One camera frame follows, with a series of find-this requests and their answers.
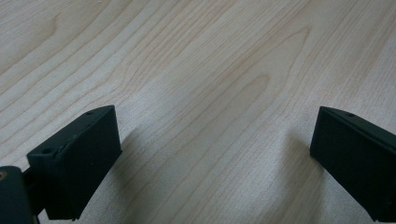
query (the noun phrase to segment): black plastic part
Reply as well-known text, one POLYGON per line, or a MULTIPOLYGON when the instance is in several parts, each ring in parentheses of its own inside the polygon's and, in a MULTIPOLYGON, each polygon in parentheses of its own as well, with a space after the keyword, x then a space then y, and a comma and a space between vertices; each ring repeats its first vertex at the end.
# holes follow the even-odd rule
POLYGON ((21 169, 0 167, 0 223, 38 223, 28 201, 21 169))
POLYGON ((81 115, 28 153, 49 219, 79 218, 120 154, 114 105, 81 115))
POLYGON ((322 106, 310 154, 373 220, 396 221, 396 136, 351 113, 322 106))

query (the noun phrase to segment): wooden table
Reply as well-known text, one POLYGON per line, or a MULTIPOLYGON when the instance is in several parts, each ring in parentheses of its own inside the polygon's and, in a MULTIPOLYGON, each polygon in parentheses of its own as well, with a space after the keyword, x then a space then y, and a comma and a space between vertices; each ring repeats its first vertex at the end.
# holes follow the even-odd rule
POLYGON ((74 223, 372 223, 308 149, 320 105, 396 133, 395 27, 392 0, 1 1, 0 165, 115 105, 74 223))

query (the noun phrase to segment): light wood surface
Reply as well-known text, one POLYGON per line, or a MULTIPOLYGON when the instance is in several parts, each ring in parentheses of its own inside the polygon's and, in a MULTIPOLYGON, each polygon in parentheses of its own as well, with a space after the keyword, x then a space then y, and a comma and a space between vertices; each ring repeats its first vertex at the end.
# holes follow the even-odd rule
POLYGON ((308 150, 320 105, 396 133, 395 27, 393 0, 1 1, 0 165, 115 105, 75 223, 372 223, 308 150))

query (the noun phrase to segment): black bracket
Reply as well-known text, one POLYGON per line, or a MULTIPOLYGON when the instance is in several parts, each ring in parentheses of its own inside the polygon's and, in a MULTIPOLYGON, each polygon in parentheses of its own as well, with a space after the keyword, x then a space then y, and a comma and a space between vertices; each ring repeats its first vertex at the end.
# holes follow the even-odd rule
POLYGON ((310 154, 373 220, 396 221, 396 136, 346 111, 322 106, 310 154))
POLYGON ((0 167, 0 223, 79 218, 120 154, 114 105, 84 113, 29 152, 25 172, 0 167))

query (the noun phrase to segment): screw hole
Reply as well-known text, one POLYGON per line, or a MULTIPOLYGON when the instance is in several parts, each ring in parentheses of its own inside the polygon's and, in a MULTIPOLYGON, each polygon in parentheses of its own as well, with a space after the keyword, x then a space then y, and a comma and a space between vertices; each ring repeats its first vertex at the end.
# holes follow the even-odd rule
POLYGON ((53 151, 53 148, 46 148, 46 149, 43 149, 41 152, 43 153, 43 154, 50 154, 51 152, 53 151))
POLYGON ((7 176, 7 172, 0 171, 0 180, 3 180, 4 178, 6 178, 6 176, 7 176))

